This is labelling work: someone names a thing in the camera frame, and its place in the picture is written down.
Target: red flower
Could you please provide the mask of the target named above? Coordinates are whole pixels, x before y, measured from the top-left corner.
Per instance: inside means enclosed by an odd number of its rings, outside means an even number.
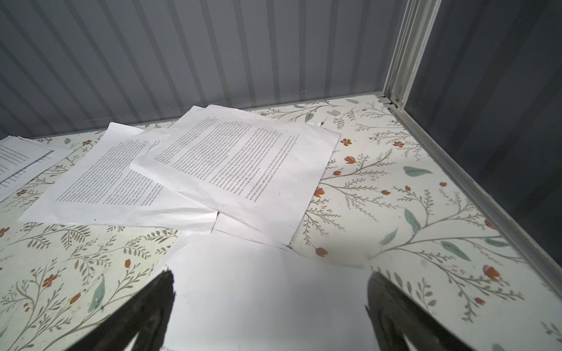
[[[324,248],[316,248],[316,254],[320,257],[326,257],[328,251],[326,251],[326,249]]]
[[[8,230],[10,230],[10,227],[0,229],[0,238],[3,237],[4,233],[7,232]]]
[[[492,228],[492,229],[496,229],[496,226],[492,222],[490,222],[489,220],[485,220],[484,224],[487,225],[488,227]]]
[[[57,275],[51,274],[49,276],[49,278],[43,280],[43,287],[48,288],[49,286],[51,286],[53,284],[53,280],[55,280],[55,279],[57,279]]]
[[[76,295],[74,295],[74,297],[70,299],[70,304],[75,303],[80,298],[80,296],[81,296],[80,293],[77,293]]]
[[[487,275],[488,278],[490,278],[491,280],[495,280],[495,281],[499,280],[500,273],[496,271],[494,267],[484,266],[482,270],[484,271],[484,274]]]
[[[319,198],[321,195],[324,195],[324,189],[322,188],[316,188],[316,191],[314,192],[314,196],[316,196],[317,198]]]

